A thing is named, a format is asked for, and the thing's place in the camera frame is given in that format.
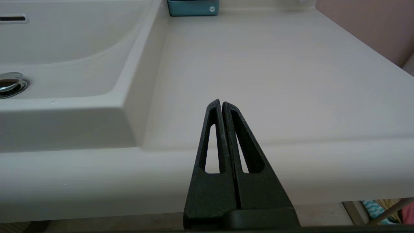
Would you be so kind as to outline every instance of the sink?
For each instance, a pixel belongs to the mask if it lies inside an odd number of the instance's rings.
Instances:
[[[140,145],[166,36],[161,0],[2,1],[0,74],[29,80],[0,100],[0,152]]]

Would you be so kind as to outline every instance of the striped towel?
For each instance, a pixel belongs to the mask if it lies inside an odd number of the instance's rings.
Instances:
[[[374,200],[362,201],[362,204],[365,206],[371,218],[376,218],[380,214],[384,213],[384,208],[376,203]],[[391,222],[388,218],[381,221],[381,224],[384,225],[393,225],[395,223]]]

